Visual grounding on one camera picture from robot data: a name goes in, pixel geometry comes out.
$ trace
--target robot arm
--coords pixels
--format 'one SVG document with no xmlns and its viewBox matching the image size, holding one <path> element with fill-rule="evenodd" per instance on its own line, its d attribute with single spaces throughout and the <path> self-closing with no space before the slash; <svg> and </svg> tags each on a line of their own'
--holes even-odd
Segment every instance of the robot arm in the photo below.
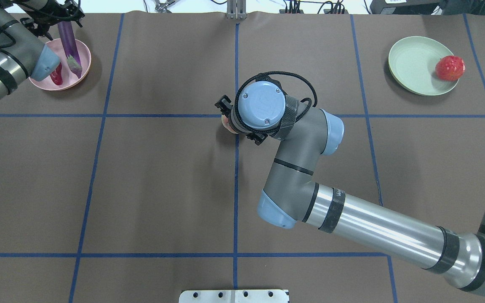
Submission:
<svg viewBox="0 0 485 303">
<path fill-rule="evenodd" d="M 4 10 L 12 3 L 21 6 L 33 19 L 22 19 L 20 24 Z M 81 17 L 79 4 L 75 6 L 71 0 L 63 5 L 56 0 L 0 0 L 0 99 L 27 77 L 41 81 L 59 65 L 57 55 L 36 36 L 50 38 L 50 25 Z"/>
<path fill-rule="evenodd" d="M 233 105 L 227 96 L 216 103 L 235 132 L 257 144 L 267 136 L 281 140 L 258 203 L 260 217 L 281 228 L 311 224 L 485 296 L 485 216 L 477 234 L 456 234 L 313 182 L 319 156 L 332 154 L 341 142 L 343 123 L 323 109 L 303 109 L 268 77 L 274 73 L 247 81 Z M 291 123 L 293 112 L 302 115 L 297 123 Z"/>
</svg>

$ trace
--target pink bowl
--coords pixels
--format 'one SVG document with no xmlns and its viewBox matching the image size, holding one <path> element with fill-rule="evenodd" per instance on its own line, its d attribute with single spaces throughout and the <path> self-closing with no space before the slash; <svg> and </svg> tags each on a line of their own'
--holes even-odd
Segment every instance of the pink bowl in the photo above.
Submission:
<svg viewBox="0 0 485 303">
<path fill-rule="evenodd" d="M 63 78 L 63 84 L 54 84 L 50 76 L 46 77 L 42 81 L 35 81 L 29 78 L 29 81 L 31 81 L 31 83 L 33 83 L 33 85 L 35 85 L 37 88 L 42 90 L 66 90 L 67 88 L 71 88 L 81 82 L 87 73 L 89 73 L 89 69 L 91 67 L 91 52 L 82 41 L 76 40 L 77 53 L 80 55 L 81 67 L 83 69 L 80 78 L 74 75 L 67 65 L 67 58 L 65 57 L 65 51 L 63 50 L 61 39 L 48 41 L 46 42 L 46 45 L 53 50 L 53 52 L 56 53 L 61 60 L 61 76 Z"/>
</svg>

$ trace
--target brown table surface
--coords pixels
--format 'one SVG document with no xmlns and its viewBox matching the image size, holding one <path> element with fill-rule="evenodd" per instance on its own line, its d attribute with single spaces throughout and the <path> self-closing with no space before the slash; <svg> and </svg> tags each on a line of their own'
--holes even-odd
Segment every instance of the brown table surface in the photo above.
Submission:
<svg viewBox="0 0 485 303">
<path fill-rule="evenodd" d="M 314 180 L 429 224 L 485 210 L 485 17 L 88 14 L 85 80 L 0 101 L 0 302 L 177 302 L 183 290 L 289 289 L 291 302 L 472 302 L 443 278 L 303 223 L 256 214 L 279 142 L 225 131 L 214 102 L 254 74 L 306 77 L 342 117 Z M 464 58 L 417 96 L 386 58 L 426 36 Z M 310 96 L 302 82 L 277 77 Z"/>
</svg>

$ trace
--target green plate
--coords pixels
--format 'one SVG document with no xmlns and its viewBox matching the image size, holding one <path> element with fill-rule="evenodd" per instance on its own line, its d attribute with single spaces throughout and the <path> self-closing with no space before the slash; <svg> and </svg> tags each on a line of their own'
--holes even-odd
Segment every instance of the green plate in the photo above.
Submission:
<svg viewBox="0 0 485 303">
<path fill-rule="evenodd" d="M 420 36 L 403 38 L 389 52 L 392 76 L 412 93 L 438 96 L 448 93 L 458 81 L 444 81 L 435 74 L 435 65 L 441 58 L 453 55 L 443 44 Z"/>
</svg>

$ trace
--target blue joint cap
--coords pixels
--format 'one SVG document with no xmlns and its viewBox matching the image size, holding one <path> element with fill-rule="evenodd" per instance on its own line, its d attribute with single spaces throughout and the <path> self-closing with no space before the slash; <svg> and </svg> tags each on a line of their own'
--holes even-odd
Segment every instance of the blue joint cap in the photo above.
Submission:
<svg viewBox="0 0 485 303">
<path fill-rule="evenodd" d="M 44 80 L 44 78 L 48 77 L 56 69 L 60 62 L 56 53 L 45 44 L 37 60 L 37 65 L 35 65 L 33 73 L 31 73 L 31 77 L 35 81 Z"/>
<path fill-rule="evenodd" d="M 282 119 L 285 96 L 275 84 L 258 81 L 241 92 L 237 106 L 246 125 L 255 129 L 267 129 Z"/>
<path fill-rule="evenodd" d="M 268 223 L 285 229 L 295 226 L 295 219 L 291 218 L 275 202 L 261 190 L 261 198 L 258 204 L 258 215 Z"/>
<path fill-rule="evenodd" d="M 327 113 L 325 110 L 321 109 L 325 114 L 327 119 L 327 145 L 325 145 L 325 150 L 323 150 L 322 155 L 328 156 L 332 155 L 337 149 L 338 145 L 342 142 L 344 125 L 342 119 Z"/>
</svg>

